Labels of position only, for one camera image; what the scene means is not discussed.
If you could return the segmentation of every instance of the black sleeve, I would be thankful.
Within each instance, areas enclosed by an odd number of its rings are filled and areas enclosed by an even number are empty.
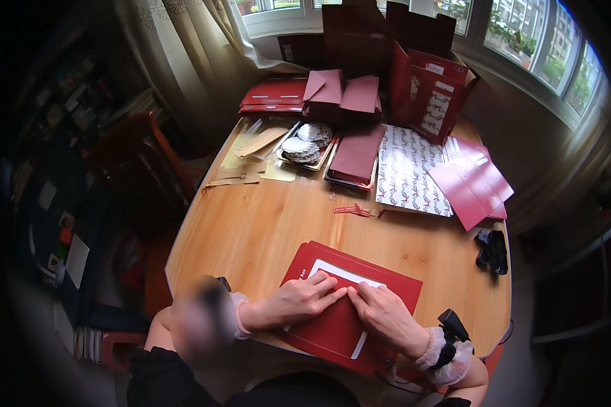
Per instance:
[[[153,347],[136,350],[130,358],[127,388],[129,407],[219,407],[176,352]]]
[[[448,397],[436,403],[434,407],[469,407],[470,400],[460,399],[459,397]]]

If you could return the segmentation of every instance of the cardboard strip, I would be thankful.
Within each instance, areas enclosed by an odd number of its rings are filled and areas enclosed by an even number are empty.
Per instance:
[[[270,142],[287,133],[290,129],[283,127],[271,127],[258,136],[254,137],[248,144],[244,145],[239,151],[233,153],[237,158],[248,156],[252,152],[260,150]]]
[[[223,180],[213,180],[208,185],[206,185],[206,187],[209,188],[209,187],[220,186],[220,185],[233,185],[234,183],[257,183],[257,182],[261,182],[261,175],[258,173],[255,173],[255,174],[247,174],[244,176],[244,178],[226,178]]]
[[[243,174],[249,173],[263,173],[267,170],[267,163],[253,163],[253,164],[244,164],[243,166],[236,168],[218,168],[218,172],[215,175],[216,180],[221,180],[225,178],[241,178]]]

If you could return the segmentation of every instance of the floral curtain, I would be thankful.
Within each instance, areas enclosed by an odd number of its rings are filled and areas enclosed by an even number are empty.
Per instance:
[[[611,88],[606,79],[600,81],[581,124],[554,162],[543,176],[516,191],[507,202],[510,235],[560,216],[563,208],[582,199],[611,167]]]
[[[235,0],[114,0],[131,52],[193,139],[220,146],[263,71],[302,72],[258,53]]]

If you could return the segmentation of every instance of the patterned paper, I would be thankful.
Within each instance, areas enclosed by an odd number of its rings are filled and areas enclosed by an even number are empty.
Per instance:
[[[446,117],[448,111],[448,103],[450,96],[432,91],[430,100],[425,108],[424,119],[421,122],[421,127],[434,135],[439,135],[439,130]]]
[[[429,214],[453,216],[428,168],[444,162],[442,148],[413,130],[385,124],[378,150],[376,202]]]

